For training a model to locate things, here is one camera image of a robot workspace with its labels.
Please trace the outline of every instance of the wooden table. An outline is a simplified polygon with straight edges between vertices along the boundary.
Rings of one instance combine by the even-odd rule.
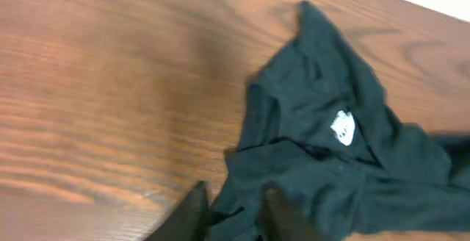
[[[0,240],[136,240],[196,180],[217,194],[245,83],[299,1],[0,0]],[[309,1],[401,119],[470,129],[468,24],[400,0]]]

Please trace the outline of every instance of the cloth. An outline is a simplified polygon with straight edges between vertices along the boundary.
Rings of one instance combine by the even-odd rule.
[[[470,139],[401,123],[337,29],[308,2],[300,11],[299,35],[248,87],[212,239],[266,240],[257,217],[267,186],[283,189],[328,240],[470,230]]]

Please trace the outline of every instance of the brown wood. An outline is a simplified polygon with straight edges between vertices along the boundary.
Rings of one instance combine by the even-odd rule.
[[[292,37],[299,1],[0,0],[0,240],[136,240],[196,180],[217,194],[245,82]],[[400,0],[309,1],[401,119],[470,129],[468,24]]]

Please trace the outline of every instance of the white print on fabric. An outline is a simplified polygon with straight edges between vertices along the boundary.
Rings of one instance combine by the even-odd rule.
[[[350,145],[354,138],[355,122],[351,112],[344,113],[340,110],[336,113],[335,120],[330,128],[335,132],[335,137],[343,145]]]

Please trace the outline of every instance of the folded clothing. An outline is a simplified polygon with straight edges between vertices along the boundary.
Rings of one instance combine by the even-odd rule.
[[[470,230],[470,139],[432,136],[387,107],[372,69],[330,21],[300,4],[299,35],[247,90],[214,241],[266,240],[265,187],[280,187],[329,240],[353,232]]]

